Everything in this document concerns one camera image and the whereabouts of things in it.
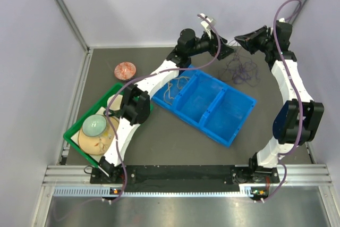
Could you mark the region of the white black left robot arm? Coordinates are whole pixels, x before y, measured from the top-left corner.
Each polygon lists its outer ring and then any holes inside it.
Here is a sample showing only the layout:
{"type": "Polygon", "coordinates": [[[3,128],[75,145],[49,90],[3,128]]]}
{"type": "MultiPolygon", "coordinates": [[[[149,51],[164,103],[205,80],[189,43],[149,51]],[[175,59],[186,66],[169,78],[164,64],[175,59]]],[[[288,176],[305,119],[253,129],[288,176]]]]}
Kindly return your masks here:
{"type": "Polygon", "coordinates": [[[123,95],[119,125],[114,130],[115,138],[112,144],[98,164],[104,179],[113,183],[120,178],[118,166],[123,164],[124,153],[135,131],[149,117],[150,101],[155,93],[177,78],[182,71],[192,70],[191,58],[205,52],[214,60],[222,60],[233,54],[235,49],[212,30],[206,30],[201,37],[197,37],[194,30],[184,29],[175,48],[155,71],[129,81],[118,91],[123,95]]]}

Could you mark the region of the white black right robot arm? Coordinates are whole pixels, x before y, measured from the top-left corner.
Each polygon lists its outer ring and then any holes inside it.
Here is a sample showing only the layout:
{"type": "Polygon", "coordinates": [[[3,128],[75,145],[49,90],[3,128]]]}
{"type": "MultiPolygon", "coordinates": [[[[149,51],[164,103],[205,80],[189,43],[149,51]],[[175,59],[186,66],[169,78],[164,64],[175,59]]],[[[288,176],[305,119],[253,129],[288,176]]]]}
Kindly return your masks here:
{"type": "Polygon", "coordinates": [[[273,136],[268,144],[249,159],[235,179],[260,182],[276,174],[279,161],[305,142],[314,139],[324,113],[323,103],[309,95],[298,72],[295,54],[289,50],[293,26],[277,20],[272,28],[262,28],[234,39],[250,54],[261,51],[277,81],[283,106],[273,122],[273,136]]]}

